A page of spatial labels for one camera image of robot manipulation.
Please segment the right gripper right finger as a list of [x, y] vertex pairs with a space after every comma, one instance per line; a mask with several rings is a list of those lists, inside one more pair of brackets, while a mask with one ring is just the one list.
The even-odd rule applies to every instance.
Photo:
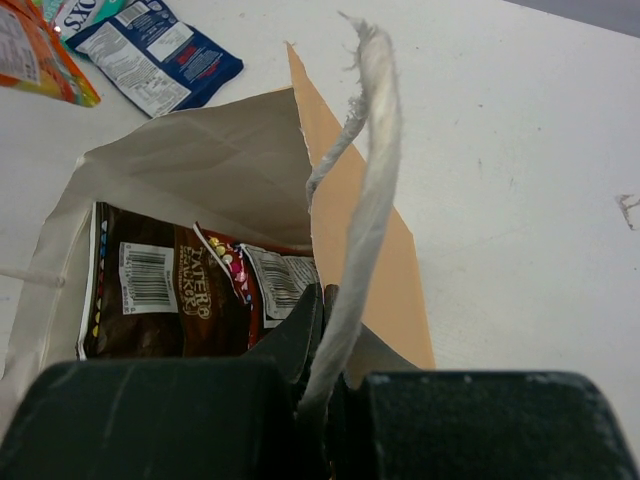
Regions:
[[363, 328], [329, 407], [338, 479], [635, 479], [607, 398], [567, 371], [421, 370]]

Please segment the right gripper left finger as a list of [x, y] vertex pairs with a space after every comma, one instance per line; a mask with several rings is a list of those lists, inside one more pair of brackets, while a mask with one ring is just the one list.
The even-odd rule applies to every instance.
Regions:
[[235, 358], [63, 362], [43, 371], [1, 444], [5, 479], [320, 479], [294, 410], [324, 323], [308, 287]]

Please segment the red Doritos chip bag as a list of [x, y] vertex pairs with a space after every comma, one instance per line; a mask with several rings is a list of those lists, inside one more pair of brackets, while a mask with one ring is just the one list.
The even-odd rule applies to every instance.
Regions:
[[194, 224], [192, 231], [222, 285], [231, 292], [218, 302], [233, 307], [223, 314], [227, 354], [240, 355], [255, 347], [294, 310], [305, 289], [319, 282], [309, 254], [291, 249], [247, 244]]

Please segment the brown chip bag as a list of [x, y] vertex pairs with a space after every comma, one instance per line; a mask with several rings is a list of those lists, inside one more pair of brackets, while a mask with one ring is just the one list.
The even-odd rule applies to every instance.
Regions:
[[237, 239], [94, 203], [79, 359], [239, 356], [263, 320]]

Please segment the brown paper bag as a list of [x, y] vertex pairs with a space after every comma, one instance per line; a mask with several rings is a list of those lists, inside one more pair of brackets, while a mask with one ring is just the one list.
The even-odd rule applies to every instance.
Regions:
[[75, 355], [97, 201], [251, 244], [311, 249], [321, 282], [338, 285], [342, 301], [367, 289], [366, 330], [409, 363], [434, 366], [407, 225], [392, 212], [379, 253], [365, 246], [363, 215], [396, 185], [402, 115], [389, 34], [361, 19], [353, 27], [369, 150], [348, 146], [313, 196], [305, 191], [309, 175], [347, 133], [295, 52], [288, 88], [156, 118], [78, 159], [22, 287], [1, 380], [3, 424], [45, 368]]

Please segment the orange snack packet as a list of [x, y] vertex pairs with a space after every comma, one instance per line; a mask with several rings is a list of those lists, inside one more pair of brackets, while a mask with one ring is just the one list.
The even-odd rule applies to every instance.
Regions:
[[98, 93], [31, 1], [1, 3], [1, 85], [82, 107], [100, 103]]

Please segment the teal Fox's candy bag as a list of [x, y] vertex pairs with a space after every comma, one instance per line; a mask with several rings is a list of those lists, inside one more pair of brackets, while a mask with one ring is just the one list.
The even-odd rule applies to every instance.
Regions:
[[66, 41], [86, 27], [120, 13], [128, 0], [35, 0], [34, 5]]

